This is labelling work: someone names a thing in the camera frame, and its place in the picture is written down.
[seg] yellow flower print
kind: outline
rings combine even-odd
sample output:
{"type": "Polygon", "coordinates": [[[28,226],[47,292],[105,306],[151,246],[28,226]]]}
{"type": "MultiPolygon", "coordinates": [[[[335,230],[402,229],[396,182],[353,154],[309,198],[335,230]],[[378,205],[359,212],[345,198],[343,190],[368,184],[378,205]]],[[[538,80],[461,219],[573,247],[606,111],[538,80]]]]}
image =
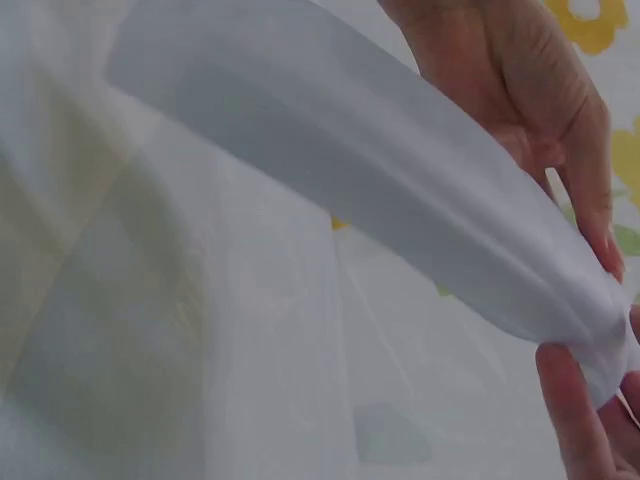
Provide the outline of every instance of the yellow flower print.
{"type": "Polygon", "coordinates": [[[599,0],[600,16],[585,20],[574,15],[569,0],[545,0],[565,35],[588,55],[597,55],[611,46],[616,30],[629,24],[624,0],[599,0]]]}

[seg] hand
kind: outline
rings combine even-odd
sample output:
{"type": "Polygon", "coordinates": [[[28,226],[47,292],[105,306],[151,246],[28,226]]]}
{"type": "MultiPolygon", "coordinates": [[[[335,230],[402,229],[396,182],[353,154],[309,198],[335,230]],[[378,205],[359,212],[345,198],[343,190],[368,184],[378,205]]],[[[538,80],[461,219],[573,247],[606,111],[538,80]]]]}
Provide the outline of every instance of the hand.
{"type": "Polygon", "coordinates": [[[608,110],[539,0],[380,0],[420,72],[553,196],[555,168],[580,231],[621,281],[611,233],[608,110]]]}
{"type": "MultiPolygon", "coordinates": [[[[640,337],[640,307],[631,321],[640,337]]],[[[640,480],[640,428],[620,399],[596,412],[580,367],[564,347],[544,345],[536,361],[569,480],[640,480]]],[[[640,373],[628,374],[621,390],[638,418],[640,373]]]]}

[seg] fingernail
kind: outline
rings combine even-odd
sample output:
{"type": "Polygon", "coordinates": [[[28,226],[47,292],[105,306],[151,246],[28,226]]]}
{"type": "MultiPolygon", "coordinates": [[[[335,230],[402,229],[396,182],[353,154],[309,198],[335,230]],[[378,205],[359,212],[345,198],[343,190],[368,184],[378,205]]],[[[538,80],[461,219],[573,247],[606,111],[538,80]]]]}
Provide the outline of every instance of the fingernail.
{"type": "Polygon", "coordinates": [[[616,243],[615,236],[613,234],[613,227],[609,228],[609,233],[607,235],[607,250],[609,251],[609,258],[612,263],[613,271],[611,273],[620,283],[622,283],[627,267],[625,266],[624,256],[620,251],[620,247],[618,247],[618,244],[616,243]]]}

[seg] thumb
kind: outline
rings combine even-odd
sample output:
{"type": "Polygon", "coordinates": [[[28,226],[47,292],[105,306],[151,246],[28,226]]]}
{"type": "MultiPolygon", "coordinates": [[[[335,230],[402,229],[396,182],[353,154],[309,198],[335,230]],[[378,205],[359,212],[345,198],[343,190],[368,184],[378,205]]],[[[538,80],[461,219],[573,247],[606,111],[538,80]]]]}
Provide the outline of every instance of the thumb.
{"type": "Polygon", "coordinates": [[[558,171],[569,193],[580,232],[603,268],[618,281],[624,258],[611,229],[611,162],[609,113],[597,93],[588,95],[561,139],[566,164],[558,171]]]}

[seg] green leaf print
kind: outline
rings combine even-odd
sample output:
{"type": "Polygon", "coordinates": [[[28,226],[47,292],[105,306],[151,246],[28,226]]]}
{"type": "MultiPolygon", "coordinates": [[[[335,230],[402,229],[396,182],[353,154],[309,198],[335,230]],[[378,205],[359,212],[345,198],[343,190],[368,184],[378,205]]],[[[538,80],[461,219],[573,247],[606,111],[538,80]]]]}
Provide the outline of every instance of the green leaf print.
{"type": "Polygon", "coordinates": [[[443,298],[451,295],[451,293],[447,289],[442,288],[440,285],[436,285],[436,289],[438,290],[438,295],[443,298]]]}
{"type": "Polygon", "coordinates": [[[614,225],[613,233],[616,241],[627,257],[640,257],[640,234],[623,225],[614,225]]]}

